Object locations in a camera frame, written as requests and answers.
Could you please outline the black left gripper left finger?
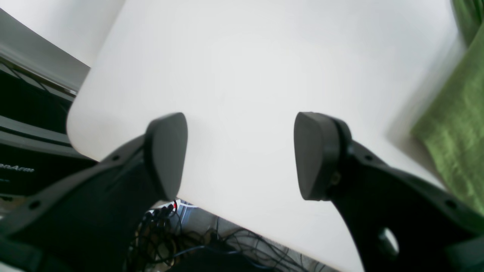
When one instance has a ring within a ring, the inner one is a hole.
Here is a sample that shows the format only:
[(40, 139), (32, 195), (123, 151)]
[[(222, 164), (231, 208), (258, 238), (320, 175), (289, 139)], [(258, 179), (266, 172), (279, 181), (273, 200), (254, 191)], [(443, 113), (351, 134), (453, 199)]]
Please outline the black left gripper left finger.
[(183, 113), (97, 165), (57, 181), (1, 220), (1, 262), (25, 272), (117, 272), (143, 215), (180, 189), (188, 142)]

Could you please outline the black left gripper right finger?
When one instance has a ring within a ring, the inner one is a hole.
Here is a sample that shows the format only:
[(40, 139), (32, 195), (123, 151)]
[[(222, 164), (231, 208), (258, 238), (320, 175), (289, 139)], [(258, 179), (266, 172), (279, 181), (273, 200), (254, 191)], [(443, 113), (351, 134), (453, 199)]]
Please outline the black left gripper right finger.
[(344, 121), (299, 112), (294, 149), (301, 196), (335, 206), (366, 272), (483, 271), (483, 216), (387, 165)]

